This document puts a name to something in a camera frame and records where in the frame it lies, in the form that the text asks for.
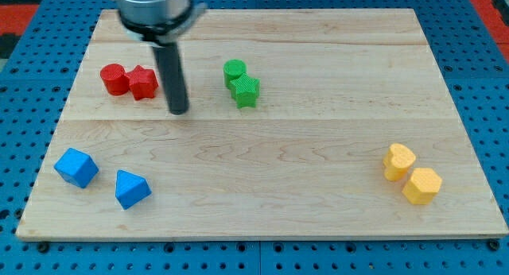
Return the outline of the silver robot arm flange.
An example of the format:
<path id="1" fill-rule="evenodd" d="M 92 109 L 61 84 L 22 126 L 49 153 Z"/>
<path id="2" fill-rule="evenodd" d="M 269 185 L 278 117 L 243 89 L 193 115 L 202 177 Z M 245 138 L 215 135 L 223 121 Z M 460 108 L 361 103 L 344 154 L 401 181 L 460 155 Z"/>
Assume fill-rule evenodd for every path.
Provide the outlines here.
<path id="1" fill-rule="evenodd" d="M 206 12 L 206 3 L 193 0 L 112 0 L 131 38 L 155 47 L 178 41 Z"/>

